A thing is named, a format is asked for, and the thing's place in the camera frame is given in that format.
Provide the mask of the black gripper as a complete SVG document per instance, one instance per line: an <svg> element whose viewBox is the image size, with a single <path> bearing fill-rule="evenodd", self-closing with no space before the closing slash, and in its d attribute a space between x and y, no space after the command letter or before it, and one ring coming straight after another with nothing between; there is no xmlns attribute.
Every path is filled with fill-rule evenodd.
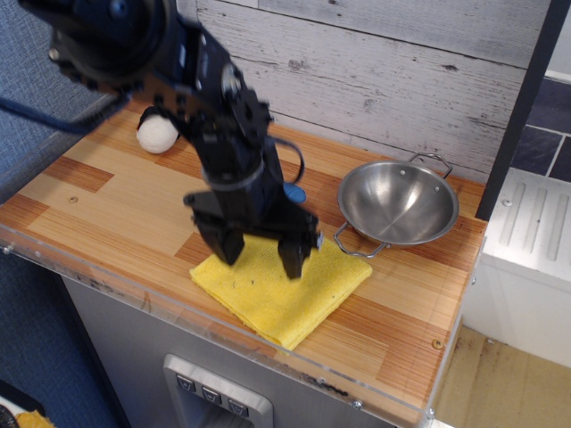
<svg viewBox="0 0 571 428"><path fill-rule="evenodd" d="M317 230L318 218L289 201L284 192L284 183L297 185L301 180L304 158L300 158L298 176L286 182L277 144L301 151L296 144L268 136L247 176L228 181L204 169L203 178L211 190L186 195L184 204L193 210L203 240L220 261L229 266L236 263L245 235L274 239L287 277L297 279L311 250L322 244L322 234Z"/></svg>

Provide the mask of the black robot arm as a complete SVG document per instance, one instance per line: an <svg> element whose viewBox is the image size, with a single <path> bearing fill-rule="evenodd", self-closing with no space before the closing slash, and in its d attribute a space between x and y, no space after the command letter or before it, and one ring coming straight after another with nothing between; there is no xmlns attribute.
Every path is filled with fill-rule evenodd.
<svg viewBox="0 0 571 428"><path fill-rule="evenodd" d="M233 264L246 235L277 241L297 278L322 241L318 219L287 196L269 107L227 50L172 1L25 1L53 29L51 59L89 89L150 103L193 146L208 190L185 203L204 241Z"/></svg>

